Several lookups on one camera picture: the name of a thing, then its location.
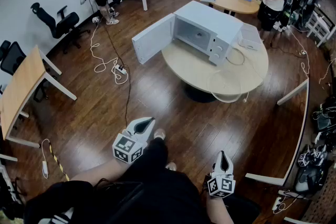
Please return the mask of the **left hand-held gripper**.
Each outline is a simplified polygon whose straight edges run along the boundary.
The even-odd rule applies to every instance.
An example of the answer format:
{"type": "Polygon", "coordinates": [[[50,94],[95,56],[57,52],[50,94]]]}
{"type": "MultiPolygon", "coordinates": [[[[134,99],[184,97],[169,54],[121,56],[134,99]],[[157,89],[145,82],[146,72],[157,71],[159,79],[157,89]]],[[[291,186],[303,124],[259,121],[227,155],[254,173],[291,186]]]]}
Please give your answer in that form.
{"type": "Polygon", "coordinates": [[[155,118],[143,117],[129,123],[127,130],[117,135],[112,145],[112,152],[116,159],[133,164],[147,147],[152,130],[155,126],[155,118]]]}

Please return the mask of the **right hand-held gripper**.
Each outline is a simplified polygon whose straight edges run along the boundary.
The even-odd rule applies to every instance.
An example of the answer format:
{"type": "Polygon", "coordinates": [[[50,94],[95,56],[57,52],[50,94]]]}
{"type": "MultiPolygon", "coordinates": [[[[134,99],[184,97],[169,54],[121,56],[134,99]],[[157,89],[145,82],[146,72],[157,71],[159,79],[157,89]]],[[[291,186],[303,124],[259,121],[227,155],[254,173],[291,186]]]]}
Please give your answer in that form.
{"type": "Polygon", "coordinates": [[[209,195],[216,198],[225,198],[233,194],[235,190],[233,163],[225,152],[220,151],[218,153],[213,167],[213,173],[220,175],[213,176],[207,181],[209,195]]]}

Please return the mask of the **round glass turntable plate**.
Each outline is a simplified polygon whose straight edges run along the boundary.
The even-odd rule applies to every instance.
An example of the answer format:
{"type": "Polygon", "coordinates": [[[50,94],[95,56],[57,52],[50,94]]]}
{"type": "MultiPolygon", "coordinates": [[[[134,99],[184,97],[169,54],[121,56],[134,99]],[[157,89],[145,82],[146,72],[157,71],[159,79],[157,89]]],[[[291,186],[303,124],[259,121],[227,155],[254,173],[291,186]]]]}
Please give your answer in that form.
{"type": "Polygon", "coordinates": [[[215,71],[207,79],[207,90],[223,103],[236,102],[242,96],[241,88],[240,80],[230,71],[215,71]]]}

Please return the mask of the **white microwave oven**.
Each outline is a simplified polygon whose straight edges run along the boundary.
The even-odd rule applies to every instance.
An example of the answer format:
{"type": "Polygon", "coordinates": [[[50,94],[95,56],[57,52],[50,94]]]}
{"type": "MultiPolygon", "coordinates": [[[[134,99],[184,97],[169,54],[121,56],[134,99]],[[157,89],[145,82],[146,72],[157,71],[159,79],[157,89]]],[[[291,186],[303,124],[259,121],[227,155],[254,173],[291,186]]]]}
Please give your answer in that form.
{"type": "Polygon", "coordinates": [[[243,22],[197,1],[191,1],[132,38],[139,63],[178,39],[209,56],[219,66],[236,43],[243,22]]]}

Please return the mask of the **person's left forearm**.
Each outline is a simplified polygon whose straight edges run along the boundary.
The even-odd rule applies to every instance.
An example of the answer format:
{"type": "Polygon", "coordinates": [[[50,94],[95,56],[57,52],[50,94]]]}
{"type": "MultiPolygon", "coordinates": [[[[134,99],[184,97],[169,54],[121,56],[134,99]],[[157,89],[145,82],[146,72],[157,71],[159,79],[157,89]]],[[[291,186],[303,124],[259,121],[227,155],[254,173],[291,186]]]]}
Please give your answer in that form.
{"type": "Polygon", "coordinates": [[[116,181],[128,170],[130,166],[130,164],[117,158],[112,158],[104,164],[74,176],[71,181],[89,182],[93,186],[103,178],[109,181],[116,181]]]}

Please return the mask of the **person's right forearm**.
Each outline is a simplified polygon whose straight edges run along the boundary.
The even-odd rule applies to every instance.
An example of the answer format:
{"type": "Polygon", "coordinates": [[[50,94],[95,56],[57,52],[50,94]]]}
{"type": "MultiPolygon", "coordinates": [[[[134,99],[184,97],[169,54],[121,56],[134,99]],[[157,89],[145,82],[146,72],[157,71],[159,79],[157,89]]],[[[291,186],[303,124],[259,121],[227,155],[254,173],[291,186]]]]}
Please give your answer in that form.
{"type": "Polygon", "coordinates": [[[207,195],[206,210],[212,223],[234,224],[221,198],[207,195]]]}

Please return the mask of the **person's black clothing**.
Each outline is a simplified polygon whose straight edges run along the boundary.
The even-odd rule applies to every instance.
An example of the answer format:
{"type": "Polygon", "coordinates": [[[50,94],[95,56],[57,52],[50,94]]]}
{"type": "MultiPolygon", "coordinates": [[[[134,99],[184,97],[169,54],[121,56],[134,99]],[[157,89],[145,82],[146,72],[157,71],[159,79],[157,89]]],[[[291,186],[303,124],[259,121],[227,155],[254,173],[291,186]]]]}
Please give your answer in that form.
{"type": "MultiPolygon", "coordinates": [[[[156,138],[116,181],[53,184],[27,202],[24,224],[214,224],[207,196],[184,173],[166,169],[167,157],[156,138]]],[[[252,224],[261,211],[241,196],[222,200],[234,224],[252,224]]]]}

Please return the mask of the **black round table base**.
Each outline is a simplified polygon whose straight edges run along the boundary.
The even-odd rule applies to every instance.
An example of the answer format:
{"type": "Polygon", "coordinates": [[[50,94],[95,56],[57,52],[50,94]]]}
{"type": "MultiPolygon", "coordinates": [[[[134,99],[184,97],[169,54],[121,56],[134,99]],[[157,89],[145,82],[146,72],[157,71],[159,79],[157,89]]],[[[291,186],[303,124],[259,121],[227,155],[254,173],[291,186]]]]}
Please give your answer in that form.
{"type": "Polygon", "coordinates": [[[198,103],[210,103],[216,100],[211,93],[199,90],[185,82],[183,83],[183,90],[188,98],[198,103]]]}

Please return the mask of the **pile of spare hand-held grippers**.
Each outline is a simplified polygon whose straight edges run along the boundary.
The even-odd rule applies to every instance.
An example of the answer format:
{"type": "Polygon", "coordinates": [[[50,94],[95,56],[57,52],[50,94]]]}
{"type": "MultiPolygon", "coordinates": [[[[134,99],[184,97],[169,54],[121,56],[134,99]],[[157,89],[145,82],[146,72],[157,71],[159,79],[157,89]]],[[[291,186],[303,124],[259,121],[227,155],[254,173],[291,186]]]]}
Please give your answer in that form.
{"type": "Polygon", "coordinates": [[[310,146],[299,156],[295,191],[300,194],[315,194],[326,182],[332,162],[328,159],[326,145],[310,146]]]}

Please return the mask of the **white power adapter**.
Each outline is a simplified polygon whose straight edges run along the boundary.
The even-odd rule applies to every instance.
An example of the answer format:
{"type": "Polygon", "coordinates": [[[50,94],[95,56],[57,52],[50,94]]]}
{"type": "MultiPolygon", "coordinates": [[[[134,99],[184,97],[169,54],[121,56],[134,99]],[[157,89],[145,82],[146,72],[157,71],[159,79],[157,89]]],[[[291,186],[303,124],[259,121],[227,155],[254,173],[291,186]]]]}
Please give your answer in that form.
{"type": "Polygon", "coordinates": [[[41,143],[41,151],[42,151],[42,155],[43,155],[43,161],[42,161],[42,173],[43,173],[43,177],[45,179],[48,179],[48,175],[49,175],[49,172],[48,172],[48,164],[47,164],[47,160],[46,160],[46,156],[45,156],[45,153],[44,153],[44,148],[43,148],[43,144],[44,142],[50,142],[49,139],[44,139],[41,143]]]}

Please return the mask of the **dark desk with white legs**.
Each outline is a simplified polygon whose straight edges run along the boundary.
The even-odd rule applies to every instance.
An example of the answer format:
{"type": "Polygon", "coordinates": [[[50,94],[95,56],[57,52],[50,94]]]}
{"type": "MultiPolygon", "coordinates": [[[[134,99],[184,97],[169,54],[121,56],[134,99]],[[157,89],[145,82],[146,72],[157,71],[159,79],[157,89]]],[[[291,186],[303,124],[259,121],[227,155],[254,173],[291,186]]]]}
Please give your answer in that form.
{"type": "Polygon", "coordinates": [[[257,182],[289,189],[298,199],[295,179],[300,155],[315,145],[317,133],[311,122],[313,110],[327,98],[327,92],[312,79],[306,79],[279,99],[258,128],[259,140],[249,158],[246,177],[257,182]]]}

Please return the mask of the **black backpack with green trim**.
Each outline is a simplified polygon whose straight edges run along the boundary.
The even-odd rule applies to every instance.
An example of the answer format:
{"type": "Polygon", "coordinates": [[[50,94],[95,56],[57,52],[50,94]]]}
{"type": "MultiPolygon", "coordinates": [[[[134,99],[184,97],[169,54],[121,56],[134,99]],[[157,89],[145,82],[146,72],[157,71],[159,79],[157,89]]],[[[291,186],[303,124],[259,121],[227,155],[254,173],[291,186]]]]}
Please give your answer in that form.
{"type": "Polygon", "coordinates": [[[318,135],[336,133],[336,98],[327,98],[312,113],[312,122],[318,135]]]}

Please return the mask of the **black office chair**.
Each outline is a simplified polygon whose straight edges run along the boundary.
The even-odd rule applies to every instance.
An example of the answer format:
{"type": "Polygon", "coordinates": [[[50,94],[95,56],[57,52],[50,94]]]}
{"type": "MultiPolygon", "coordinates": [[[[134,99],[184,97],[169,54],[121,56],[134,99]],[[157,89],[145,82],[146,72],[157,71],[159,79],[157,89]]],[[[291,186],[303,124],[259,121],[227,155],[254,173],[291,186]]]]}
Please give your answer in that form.
{"type": "Polygon", "coordinates": [[[48,28],[51,31],[51,35],[55,39],[60,39],[63,35],[70,35],[70,41],[78,48],[80,49],[81,46],[78,44],[77,40],[80,38],[80,36],[84,33],[90,34],[91,31],[89,29],[87,30],[81,30],[79,27],[76,27],[76,25],[79,22],[79,16],[77,13],[72,12],[65,16],[65,9],[67,8],[67,5],[61,8],[57,15],[61,16],[61,20],[57,23],[55,19],[50,16],[41,6],[38,2],[33,3],[30,7],[32,12],[37,15],[37,17],[45,23],[48,28]]]}
{"type": "Polygon", "coordinates": [[[26,55],[18,42],[3,41],[0,46],[0,69],[2,71],[12,76],[25,58],[26,55]]]}

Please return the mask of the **white storage box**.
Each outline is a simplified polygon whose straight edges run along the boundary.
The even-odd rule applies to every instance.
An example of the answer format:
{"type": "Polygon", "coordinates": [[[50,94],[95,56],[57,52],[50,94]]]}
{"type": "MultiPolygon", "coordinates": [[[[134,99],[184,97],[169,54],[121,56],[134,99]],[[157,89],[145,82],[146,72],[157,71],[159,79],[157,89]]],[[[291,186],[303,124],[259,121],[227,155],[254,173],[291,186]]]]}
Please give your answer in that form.
{"type": "Polygon", "coordinates": [[[241,47],[258,51],[262,46],[258,29],[253,25],[243,23],[238,33],[238,44],[241,47]]]}

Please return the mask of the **white slatted chair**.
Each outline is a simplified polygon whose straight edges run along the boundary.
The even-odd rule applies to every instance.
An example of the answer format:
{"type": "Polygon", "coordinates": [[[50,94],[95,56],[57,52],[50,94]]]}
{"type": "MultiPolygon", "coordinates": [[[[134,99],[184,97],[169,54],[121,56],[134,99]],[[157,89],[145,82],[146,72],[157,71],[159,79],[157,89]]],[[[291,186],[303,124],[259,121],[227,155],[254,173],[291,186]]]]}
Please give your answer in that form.
{"type": "Polygon", "coordinates": [[[325,44],[336,32],[336,23],[319,7],[315,7],[306,23],[306,27],[308,28],[307,37],[314,38],[318,48],[325,44]]]}

